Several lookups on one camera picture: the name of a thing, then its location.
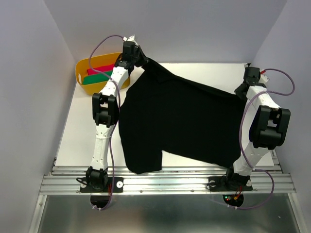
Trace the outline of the black t-shirt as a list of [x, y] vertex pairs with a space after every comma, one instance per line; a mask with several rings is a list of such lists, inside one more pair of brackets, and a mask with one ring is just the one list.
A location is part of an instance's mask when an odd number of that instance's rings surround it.
[[154, 60], [127, 90], [119, 134], [127, 168], [159, 171], [164, 151], [229, 168], [240, 157], [245, 101], [174, 75]]

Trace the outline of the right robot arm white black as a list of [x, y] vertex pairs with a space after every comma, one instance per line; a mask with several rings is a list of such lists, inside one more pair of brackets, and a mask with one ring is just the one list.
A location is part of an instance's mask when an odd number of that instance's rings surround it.
[[[257, 163], [268, 152], [283, 145], [291, 118], [291, 111], [277, 105], [263, 84], [249, 86], [245, 92], [245, 99], [248, 103], [239, 128], [241, 156], [233, 163], [233, 167], [227, 170], [223, 181], [229, 190], [251, 186], [250, 175]], [[251, 106], [256, 113], [249, 128], [249, 142], [246, 148], [243, 148], [242, 126]]]

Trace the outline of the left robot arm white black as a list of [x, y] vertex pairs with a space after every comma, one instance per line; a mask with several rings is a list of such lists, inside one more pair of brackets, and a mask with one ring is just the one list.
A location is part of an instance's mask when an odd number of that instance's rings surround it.
[[112, 75], [105, 87], [92, 96], [92, 117], [96, 124], [95, 148], [89, 168], [86, 171], [86, 185], [96, 191], [108, 187], [108, 149], [112, 133], [119, 119], [120, 89], [129, 78], [134, 67], [148, 63], [141, 47], [126, 42], [117, 58]]

